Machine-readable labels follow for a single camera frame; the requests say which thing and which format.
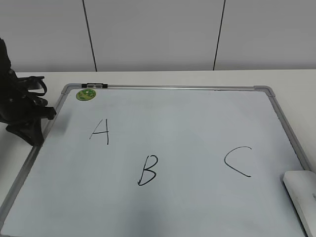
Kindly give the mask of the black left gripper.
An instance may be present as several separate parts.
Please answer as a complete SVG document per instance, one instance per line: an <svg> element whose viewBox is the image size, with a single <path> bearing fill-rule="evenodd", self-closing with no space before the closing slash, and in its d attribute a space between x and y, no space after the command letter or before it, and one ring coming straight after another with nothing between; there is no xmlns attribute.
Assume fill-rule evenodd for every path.
<svg viewBox="0 0 316 237"><path fill-rule="evenodd" d="M44 137L41 119L54 119L56 111L43 99L47 86L43 76L17 77L13 70L0 75L0 121L6 131L31 146L41 146Z"/></svg>

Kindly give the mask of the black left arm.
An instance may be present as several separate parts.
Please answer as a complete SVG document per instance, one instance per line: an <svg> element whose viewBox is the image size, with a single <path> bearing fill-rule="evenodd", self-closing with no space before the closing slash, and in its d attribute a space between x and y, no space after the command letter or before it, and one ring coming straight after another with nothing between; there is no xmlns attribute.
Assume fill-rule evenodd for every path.
<svg viewBox="0 0 316 237"><path fill-rule="evenodd" d="M4 40L0 40L0 121L6 130L31 146L41 146L41 120L53 120L56 111L43 99L47 87L43 76L17 77L11 68Z"/></svg>

